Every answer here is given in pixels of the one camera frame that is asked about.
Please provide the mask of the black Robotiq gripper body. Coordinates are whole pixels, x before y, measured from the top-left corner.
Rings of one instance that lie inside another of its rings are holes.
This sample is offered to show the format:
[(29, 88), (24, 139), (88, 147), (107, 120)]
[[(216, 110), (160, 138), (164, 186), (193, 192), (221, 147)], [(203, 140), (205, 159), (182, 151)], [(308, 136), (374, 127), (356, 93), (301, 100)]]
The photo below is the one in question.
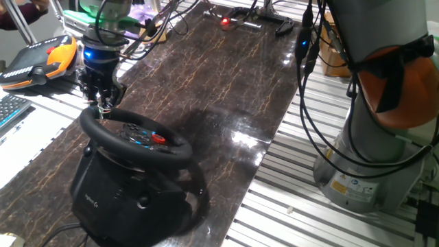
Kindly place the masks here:
[(86, 90), (111, 90), (117, 88), (113, 73), (119, 63), (116, 51), (86, 47), (83, 54), (84, 71), (80, 76)]

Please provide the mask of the person's bare hand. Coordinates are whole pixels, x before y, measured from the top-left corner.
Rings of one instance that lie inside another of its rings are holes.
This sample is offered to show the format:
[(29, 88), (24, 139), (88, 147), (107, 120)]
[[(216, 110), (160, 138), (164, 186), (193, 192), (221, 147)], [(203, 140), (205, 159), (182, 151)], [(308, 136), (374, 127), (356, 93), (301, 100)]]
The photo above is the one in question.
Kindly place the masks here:
[(45, 12), (46, 10), (48, 10), (50, 4), (50, 0), (31, 0), (31, 2), (40, 12)]

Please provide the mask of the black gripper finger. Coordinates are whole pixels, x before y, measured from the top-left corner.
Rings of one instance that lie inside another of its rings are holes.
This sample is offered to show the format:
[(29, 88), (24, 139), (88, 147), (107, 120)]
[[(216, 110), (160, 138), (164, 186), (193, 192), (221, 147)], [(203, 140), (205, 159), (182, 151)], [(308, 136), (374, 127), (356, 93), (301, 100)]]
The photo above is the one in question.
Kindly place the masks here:
[(97, 97), (97, 94), (99, 93), (99, 85), (101, 84), (97, 76), (89, 75), (87, 73), (79, 73), (78, 82), (86, 103), (89, 106), (95, 106), (99, 111), (102, 111), (102, 104)]
[(108, 89), (103, 90), (102, 107), (111, 109), (118, 106), (126, 92), (126, 85), (114, 82)]

